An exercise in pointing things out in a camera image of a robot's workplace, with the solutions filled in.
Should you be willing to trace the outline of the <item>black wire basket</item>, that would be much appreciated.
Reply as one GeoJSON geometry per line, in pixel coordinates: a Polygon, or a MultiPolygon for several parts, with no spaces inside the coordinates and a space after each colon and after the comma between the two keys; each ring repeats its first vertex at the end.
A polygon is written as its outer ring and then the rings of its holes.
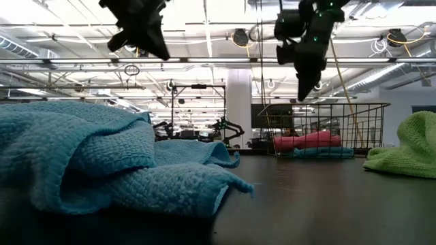
{"type": "MultiPolygon", "coordinates": [[[[294,126],[298,136],[329,131],[341,137],[341,147],[352,148],[354,157],[365,157],[373,148],[383,146],[384,110],[387,103],[289,103],[294,113],[294,126]],[[376,128],[376,142],[371,143],[369,128],[376,128]]],[[[347,159],[347,158],[296,158],[295,149],[278,152],[274,138],[284,136],[287,128],[259,128],[260,146],[274,157],[295,159],[347,159]]]]}

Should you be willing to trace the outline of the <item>black monitor screen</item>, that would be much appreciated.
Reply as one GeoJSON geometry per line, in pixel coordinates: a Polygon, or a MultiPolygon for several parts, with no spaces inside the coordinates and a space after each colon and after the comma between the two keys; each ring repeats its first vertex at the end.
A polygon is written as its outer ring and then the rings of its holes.
{"type": "Polygon", "coordinates": [[[294,113],[291,104],[251,104],[252,128],[292,128],[293,126],[294,113]]]}

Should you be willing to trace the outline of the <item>long ceiling light bar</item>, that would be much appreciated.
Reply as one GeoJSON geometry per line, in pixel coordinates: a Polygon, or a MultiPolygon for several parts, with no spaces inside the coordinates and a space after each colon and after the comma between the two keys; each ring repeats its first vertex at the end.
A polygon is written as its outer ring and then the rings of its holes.
{"type": "MultiPolygon", "coordinates": [[[[384,63],[436,63],[436,57],[405,58],[338,58],[341,64],[372,65],[384,63]]],[[[23,64],[125,64],[125,63],[208,63],[208,64],[277,64],[276,58],[171,58],[167,61],[158,58],[124,59],[0,59],[0,65],[23,64]]]]}

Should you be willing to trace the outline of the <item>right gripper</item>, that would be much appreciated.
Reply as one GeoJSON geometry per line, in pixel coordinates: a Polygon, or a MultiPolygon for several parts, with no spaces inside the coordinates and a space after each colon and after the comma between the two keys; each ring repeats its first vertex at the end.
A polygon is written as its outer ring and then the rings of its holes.
{"type": "Polygon", "coordinates": [[[316,12],[303,20],[298,12],[281,12],[276,20],[276,47],[280,65],[295,63],[298,100],[304,101],[321,79],[333,26],[344,21],[343,12],[316,12]]]}

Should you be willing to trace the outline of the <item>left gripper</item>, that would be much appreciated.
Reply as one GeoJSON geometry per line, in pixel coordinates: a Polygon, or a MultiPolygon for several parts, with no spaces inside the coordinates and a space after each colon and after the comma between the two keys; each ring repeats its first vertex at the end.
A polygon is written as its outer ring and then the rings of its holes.
{"type": "Polygon", "coordinates": [[[121,31],[108,41],[112,52],[133,45],[167,61],[170,53],[161,30],[163,3],[108,3],[121,31]]]}

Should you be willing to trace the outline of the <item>light blue microfiber towel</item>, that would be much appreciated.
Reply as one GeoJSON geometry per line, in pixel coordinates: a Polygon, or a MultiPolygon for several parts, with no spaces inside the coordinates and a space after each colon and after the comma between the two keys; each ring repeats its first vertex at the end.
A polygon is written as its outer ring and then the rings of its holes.
{"type": "Polygon", "coordinates": [[[210,217],[254,187],[221,142],[155,138],[149,115],[73,101],[0,105],[0,187],[57,214],[111,206],[210,217]]]}

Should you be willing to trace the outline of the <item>green microfiber towel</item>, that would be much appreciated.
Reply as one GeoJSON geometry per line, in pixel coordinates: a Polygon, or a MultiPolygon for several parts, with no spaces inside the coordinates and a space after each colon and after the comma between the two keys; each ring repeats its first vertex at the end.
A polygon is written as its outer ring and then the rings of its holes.
{"type": "Polygon", "coordinates": [[[397,129],[399,146],[373,148],[363,167],[376,172],[436,179],[436,113],[413,113],[397,129]]]}

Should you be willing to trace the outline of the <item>dark wall window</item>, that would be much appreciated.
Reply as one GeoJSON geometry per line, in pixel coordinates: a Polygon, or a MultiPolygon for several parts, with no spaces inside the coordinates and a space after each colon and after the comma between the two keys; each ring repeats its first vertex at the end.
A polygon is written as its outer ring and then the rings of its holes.
{"type": "Polygon", "coordinates": [[[412,113],[416,112],[432,112],[436,113],[436,105],[414,105],[411,107],[412,113]]]}

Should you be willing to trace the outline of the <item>teal microfiber towel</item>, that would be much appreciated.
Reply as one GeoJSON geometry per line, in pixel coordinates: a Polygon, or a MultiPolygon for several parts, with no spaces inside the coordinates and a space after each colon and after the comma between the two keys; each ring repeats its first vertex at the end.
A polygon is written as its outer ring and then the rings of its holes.
{"type": "Polygon", "coordinates": [[[293,157],[296,158],[349,158],[353,156],[352,148],[341,146],[295,149],[293,152],[293,157]]]}

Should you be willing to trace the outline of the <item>silver ventilation duct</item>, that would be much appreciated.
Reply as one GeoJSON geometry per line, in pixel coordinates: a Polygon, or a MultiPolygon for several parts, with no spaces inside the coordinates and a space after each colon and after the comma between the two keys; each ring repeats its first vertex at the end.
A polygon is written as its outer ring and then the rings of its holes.
{"type": "Polygon", "coordinates": [[[2,35],[0,35],[0,50],[6,50],[12,54],[19,56],[22,59],[39,59],[40,55],[42,55],[42,59],[59,57],[51,50],[42,50],[41,52],[37,53],[2,35]]]}
{"type": "Polygon", "coordinates": [[[392,64],[372,69],[347,82],[345,84],[347,92],[361,93],[374,86],[418,70],[415,67],[415,64],[418,63],[436,63],[436,39],[414,48],[410,53],[412,57],[389,58],[388,60],[392,61],[392,64]]]}

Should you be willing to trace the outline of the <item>pink microfiber towel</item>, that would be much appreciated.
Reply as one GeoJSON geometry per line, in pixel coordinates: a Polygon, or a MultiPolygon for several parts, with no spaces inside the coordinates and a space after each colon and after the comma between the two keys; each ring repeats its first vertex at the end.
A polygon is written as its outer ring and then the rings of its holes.
{"type": "Polygon", "coordinates": [[[278,152],[287,152],[305,148],[319,148],[327,146],[341,146],[341,137],[332,135],[329,131],[317,131],[303,136],[278,136],[274,138],[275,149],[278,152]]]}

